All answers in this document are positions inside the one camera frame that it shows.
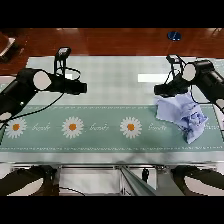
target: table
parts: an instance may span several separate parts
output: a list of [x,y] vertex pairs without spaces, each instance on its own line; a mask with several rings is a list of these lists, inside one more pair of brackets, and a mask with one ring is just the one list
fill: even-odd
[[[185,62],[197,60],[195,57],[183,58]],[[41,68],[53,72],[54,57],[31,57],[26,67]],[[211,59],[215,67],[223,69],[222,60]],[[154,104],[153,87],[158,81],[138,82],[138,74],[168,74],[170,64],[166,58],[149,56],[71,56],[67,66],[82,72],[81,81],[88,83],[88,94],[79,96],[65,95],[56,105],[151,105]],[[1,83],[11,78],[0,77]],[[194,96],[198,101],[205,101],[196,88]],[[29,105],[47,105],[59,96],[59,93],[38,93]],[[129,153],[0,153],[2,162],[46,162],[63,164],[177,164],[205,163],[223,161],[224,152],[172,152],[144,153],[133,156]]]

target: wooden floor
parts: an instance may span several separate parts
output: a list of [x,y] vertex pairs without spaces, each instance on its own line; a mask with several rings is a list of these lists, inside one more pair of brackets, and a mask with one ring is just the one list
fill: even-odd
[[[179,31],[182,40],[167,38]],[[3,29],[15,36],[20,49],[0,75],[16,75],[31,56],[54,56],[59,47],[69,46],[72,55],[148,55],[224,58],[222,28],[16,28]]]

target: flower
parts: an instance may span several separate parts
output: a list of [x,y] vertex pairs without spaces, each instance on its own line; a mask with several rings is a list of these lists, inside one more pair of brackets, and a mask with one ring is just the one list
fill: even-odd
[[17,138],[23,134],[23,131],[26,130],[26,121],[23,118],[17,118],[8,122],[6,127],[6,135],[8,138]]
[[83,126],[83,121],[78,117],[69,117],[69,119],[63,122],[62,131],[66,135],[66,138],[70,137],[71,139],[82,134]]
[[123,135],[126,135],[126,138],[135,138],[141,134],[141,126],[142,125],[138,119],[134,117],[126,117],[126,119],[123,119],[121,122],[120,131],[123,131]]

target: blue towel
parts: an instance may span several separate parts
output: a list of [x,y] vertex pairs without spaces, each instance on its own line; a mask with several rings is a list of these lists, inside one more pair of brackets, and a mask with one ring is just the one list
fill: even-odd
[[156,104],[156,118],[178,125],[184,131],[188,144],[203,133],[208,117],[202,113],[200,105],[192,100],[189,92],[169,98],[158,96]]

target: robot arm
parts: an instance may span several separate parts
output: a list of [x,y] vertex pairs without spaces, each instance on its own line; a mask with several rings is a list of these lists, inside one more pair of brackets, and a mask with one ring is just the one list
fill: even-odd
[[[0,93],[0,123],[6,122],[21,112],[38,91],[72,95],[87,92],[87,84],[81,83],[79,78],[75,80],[65,78],[66,69],[80,73],[78,70],[66,67],[66,59],[70,52],[71,49],[67,47],[58,50],[54,61],[54,74],[32,68],[23,68],[19,71],[16,79]],[[60,62],[61,67],[57,68],[57,62]],[[57,73],[58,69],[62,70],[62,74]]]
[[[168,55],[167,60],[173,64],[181,64],[177,55]],[[196,85],[204,96],[224,113],[224,78],[214,69],[209,60],[189,62],[172,81],[156,85],[154,93],[163,97],[173,97],[176,94],[188,92],[188,87]]]

